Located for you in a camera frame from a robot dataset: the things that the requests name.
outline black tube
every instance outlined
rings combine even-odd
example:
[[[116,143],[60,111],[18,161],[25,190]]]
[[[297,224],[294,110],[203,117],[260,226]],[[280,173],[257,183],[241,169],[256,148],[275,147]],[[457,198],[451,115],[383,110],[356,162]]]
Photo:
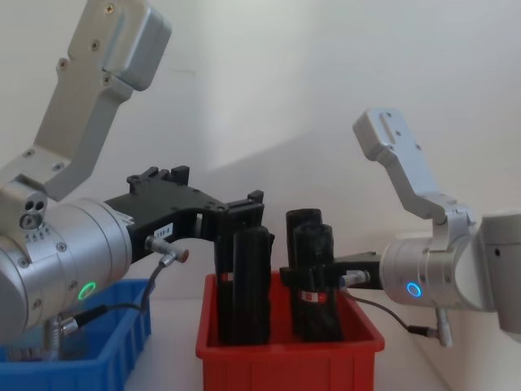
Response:
[[[274,237],[263,226],[235,234],[234,333],[235,345],[269,342],[269,286]]]
[[[286,213],[287,261],[290,269],[296,268],[293,232],[298,226],[309,222],[322,224],[322,211],[320,209],[297,209]],[[291,325],[293,333],[301,336],[302,313],[297,288],[291,288]]]
[[[335,261],[333,230],[325,224],[304,224],[295,229],[296,264],[298,267],[328,265]],[[342,330],[333,288],[325,281],[315,281],[316,287],[300,291],[302,337],[307,342],[342,340]]]

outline blue led ring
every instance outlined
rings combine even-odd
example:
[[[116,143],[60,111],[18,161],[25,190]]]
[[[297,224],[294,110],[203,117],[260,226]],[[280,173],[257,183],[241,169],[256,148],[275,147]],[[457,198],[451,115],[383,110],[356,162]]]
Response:
[[[417,299],[422,296],[422,289],[417,283],[408,283],[407,284],[407,292]]]

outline white label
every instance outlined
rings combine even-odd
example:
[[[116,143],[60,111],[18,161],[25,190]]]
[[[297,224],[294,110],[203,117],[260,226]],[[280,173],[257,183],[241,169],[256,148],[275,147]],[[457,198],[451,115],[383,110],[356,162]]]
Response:
[[[172,234],[173,234],[173,222],[171,222],[167,226],[163,226],[159,230],[156,230],[154,232],[154,237],[157,239],[163,239]]]

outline cable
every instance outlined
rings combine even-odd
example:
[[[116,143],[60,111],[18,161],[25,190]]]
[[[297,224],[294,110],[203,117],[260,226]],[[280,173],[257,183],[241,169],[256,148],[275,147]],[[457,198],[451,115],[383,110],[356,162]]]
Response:
[[[394,312],[392,312],[390,309],[388,309],[386,306],[381,305],[379,303],[376,303],[374,301],[361,299],[360,297],[355,297],[349,291],[347,288],[340,289],[340,292],[342,293],[342,296],[353,300],[358,301],[363,304],[372,305],[373,307],[379,308],[388,314],[390,314],[407,332],[410,334],[416,334],[419,336],[426,336],[427,338],[437,338],[438,337],[438,331],[432,327],[424,327],[424,326],[409,326],[407,323],[405,323],[398,315],[396,315]]]
[[[148,299],[151,295],[152,289],[155,284],[155,280],[157,279],[157,276],[163,271],[163,269],[166,267],[164,262],[160,262],[160,264],[155,268],[154,272],[150,276],[147,282],[147,286],[145,287],[145,290],[143,291],[143,296],[141,299],[141,305],[137,305],[134,303],[119,303],[114,305],[99,305],[97,307],[94,307],[92,310],[85,311],[81,314],[75,315],[72,317],[73,320],[76,321],[76,327],[82,328],[86,324],[93,322],[97,318],[105,315],[109,311],[113,310],[136,310],[140,314],[144,314],[147,312],[147,305],[148,305]]]
[[[381,310],[390,314],[405,330],[407,330],[407,331],[409,330],[407,323],[405,323],[403,320],[401,320],[401,318],[398,315],[396,315],[394,312],[392,312],[386,306],[376,303],[374,301],[369,301],[366,299],[361,299],[360,297],[355,297],[351,293],[349,293],[347,289],[340,289],[340,291],[342,292],[342,295],[344,297],[347,297],[348,299],[358,301],[363,304],[372,305],[373,307],[376,307],[376,308],[380,308]]]
[[[163,262],[160,262],[160,264],[155,268],[154,272],[148,279],[147,287],[145,288],[145,292],[143,293],[143,297],[141,299],[141,306],[139,307],[140,312],[147,312],[147,302],[154,287],[155,279],[157,279],[157,276],[160,275],[160,272],[163,271],[165,267],[166,265]]]
[[[120,303],[120,304],[115,304],[115,305],[107,305],[107,310],[109,310],[109,311],[125,310],[125,309],[141,311],[141,307],[137,304]]]

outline black object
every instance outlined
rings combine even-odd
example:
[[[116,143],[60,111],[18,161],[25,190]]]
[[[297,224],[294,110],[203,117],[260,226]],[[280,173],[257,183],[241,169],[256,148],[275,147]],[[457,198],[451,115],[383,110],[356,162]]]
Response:
[[[310,268],[335,262],[333,230],[325,224],[306,223],[294,230],[296,265]],[[300,290],[302,337],[307,342],[343,339],[333,288]]]
[[[263,226],[235,234],[233,341],[236,345],[269,342],[273,238]]]
[[[226,204],[188,187],[189,177],[190,169],[186,166],[171,170],[152,167],[127,178],[129,194],[106,202],[131,219],[127,229],[133,262],[150,254],[145,246],[150,235],[169,243],[185,238],[215,243],[219,337],[223,343],[230,343],[234,234],[261,225],[264,193],[254,191],[245,200]]]
[[[280,269],[281,280],[286,287],[298,287],[299,289],[314,288],[339,288],[340,277],[348,270],[363,270],[369,273],[370,281],[356,286],[360,289],[382,290],[380,281],[380,256],[375,252],[359,253],[338,257],[335,263]]]
[[[290,269],[295,269],[296,249],[294,246],[293,232],[295,228],[312,222],[322,224],[322,211],[320,209],[297,209],[286,213],[286,233],[287,233],[287,260]],[[302,310],[300,308],[299,289],[291,286],[291,325],[293,333],[297,336],[302,334]]]

